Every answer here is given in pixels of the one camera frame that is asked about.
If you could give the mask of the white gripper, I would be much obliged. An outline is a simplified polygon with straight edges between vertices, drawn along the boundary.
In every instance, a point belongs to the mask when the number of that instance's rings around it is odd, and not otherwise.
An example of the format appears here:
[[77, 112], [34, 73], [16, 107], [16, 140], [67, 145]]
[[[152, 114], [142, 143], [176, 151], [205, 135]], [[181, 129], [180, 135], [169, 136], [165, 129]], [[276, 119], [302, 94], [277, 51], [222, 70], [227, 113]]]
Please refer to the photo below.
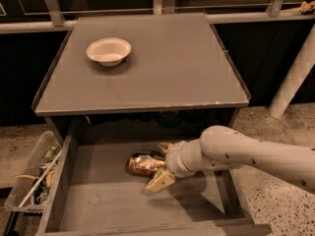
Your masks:
[[191, 162], [190, 156], [196, 147], [196, 141], [181, 141], [175, 144], [159, 143], [157, 146], [166, 153], [165, 166], [167, 170], [160, 169], [152, 180], [146, 185], [145, 190], [157, 193], [175, 182], [176, 178], [190, 177], [195, 174], [188, 168], [185, 160]]

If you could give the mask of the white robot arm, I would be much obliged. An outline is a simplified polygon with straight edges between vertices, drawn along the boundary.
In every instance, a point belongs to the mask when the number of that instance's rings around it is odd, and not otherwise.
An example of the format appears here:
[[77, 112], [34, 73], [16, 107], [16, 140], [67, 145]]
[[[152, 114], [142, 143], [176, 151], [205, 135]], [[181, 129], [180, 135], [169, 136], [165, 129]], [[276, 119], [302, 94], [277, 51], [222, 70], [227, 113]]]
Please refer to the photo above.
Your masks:
[[156, 193], [178, 178], [202, 170], [224, 170], [248, 165], [308, 192], [315, 190], [315, 150], [255, 140], [225, 126], [207, 128], [190, 142], [161, 143], [165, 167], [158, 170], [146, 189]]

